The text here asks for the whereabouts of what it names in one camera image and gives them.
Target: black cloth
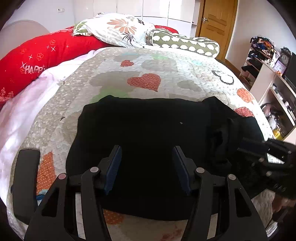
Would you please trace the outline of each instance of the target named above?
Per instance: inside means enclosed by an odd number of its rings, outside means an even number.
[[[234,126],[232,147],[215,155],[213,138],[220,135],[219,128],[229,132]],[[183,220],[189,218],[194,199],[181,189],[171,161],[172,148],[179,145],[198,167],[226,176],[235,170],[224,156],[233,153],[244,136],[263,140],[255,118],[241,117],[216,97],[192,102],[106,96],[84,107],[66,170],[70,176],[81,174],[120,145],[122,161],[113,189],[100,200],[102,207],[144,218]],[[242,176],[244,165],[235,164]],[[258,186],[257,181],[258,177],[251,180],[247,188]]]
[[[242,67],[243,71],[248,71],[251,75],[253,75],[255,78],[257,78],[259,72],[256,70],[252,65],[246,65]]]

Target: screw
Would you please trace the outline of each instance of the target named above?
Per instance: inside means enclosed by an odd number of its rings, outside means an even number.
[[[229,178],[230,180],[235,180],[235,179],[236,179],[236,176],[233,175],[233,174],[229,174],[229,175],[228,175],[228,178]]]
[[[99,169],[97,167],[92,167],[91,172],[97,172]]]
[[[65,179],[67,177],[67,175],[65,174],[65,173],[61,173],[60,175],[59,175],[59,179],[60,180],[63,180],[63,179]]]
[[[204,170],[202,167],[198,167],[198,168],[196,169],[196,171],[197,171],[198,173],[204,173],[204,172],[205,172],[205,170]]]
[[[271,171],[268,171],[268,172],[266,173],[266,176],[267,176],[267,177],[270,177],[271,174],[272,174],[272,172],[271,172]]]

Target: floral pillow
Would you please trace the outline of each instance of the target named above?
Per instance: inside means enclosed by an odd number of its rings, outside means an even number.
[[[94,35],[101,41],[122,47],[142,47],[154,28],[152,23],[143,22],[132,15],[100,13],[79,22],[73,34]]]
[[[219,44],[208,38],[190,38],[160,28],[151,31],[149,42],[156,47],[179,48],[213,58],[218,56],[220,50]]]

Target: clock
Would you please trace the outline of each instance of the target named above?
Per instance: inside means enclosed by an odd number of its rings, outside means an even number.
[[[287,67],[291,59],[291,55],[292,55],[291,51],[288,48],[284,47],[281,49],[281,54],[280,54],[280,57],[278,58],[278,61],[280,61],[284,66]]]
[[[289,57],[288,57],[287,55],[283,54],[283,55],[281,56],[281,62],[282,62],[285,66],[287,66],[288,63],[289,63]]]

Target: wooden door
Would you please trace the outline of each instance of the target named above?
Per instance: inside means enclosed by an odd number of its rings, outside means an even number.
[[[220,53],[216,59],[224,61],[232,35],[236,7],[237,0],[205,0],[199,36],[212,39],[220,45]]]

